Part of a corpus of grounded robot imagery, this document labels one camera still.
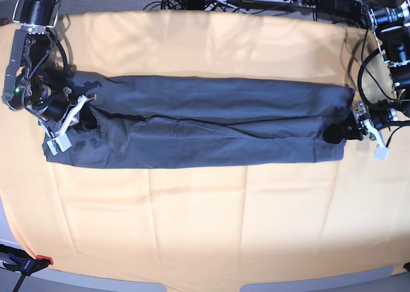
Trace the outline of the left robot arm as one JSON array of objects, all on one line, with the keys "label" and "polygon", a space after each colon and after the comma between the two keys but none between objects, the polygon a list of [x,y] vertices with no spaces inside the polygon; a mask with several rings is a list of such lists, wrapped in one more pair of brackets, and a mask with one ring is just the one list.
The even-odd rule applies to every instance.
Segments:
[{"label": "left robot arm", "polygon": [[[399,121],[397,113],[409,116],[409,0],[398,0],[384,6],[380,1],[368,0],[365,4],[369,27],[377,48],[366,58],[361,53],[361,66],[357,75],[357,90],[361,98],[357,108],[348,117],[324,131],[327,143],[343,140],[363,140],[365,136],[378,141],[380,147],[389,147],[391,139],[383,142],[381,131],[409,127],[409,121]],[[388,66],[392,80],[392,95],[378,102],[370,101],[363,89],[363,76],[368,64],[377,56]]]}]

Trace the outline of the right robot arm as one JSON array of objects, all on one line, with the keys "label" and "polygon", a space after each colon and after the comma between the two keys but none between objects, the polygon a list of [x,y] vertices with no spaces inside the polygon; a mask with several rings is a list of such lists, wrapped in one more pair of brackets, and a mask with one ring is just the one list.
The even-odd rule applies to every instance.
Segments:
[{"label": "right robot arm", "polygon": [[76,96],[63,82],[69,66],[56,30],[61,2],[17,0],[12,21],[20,28],[14,33],[1,98],[11,110],[36,117],[48,142],[66,149],[69,127],[79,122],[80,111],[96,96]]}]

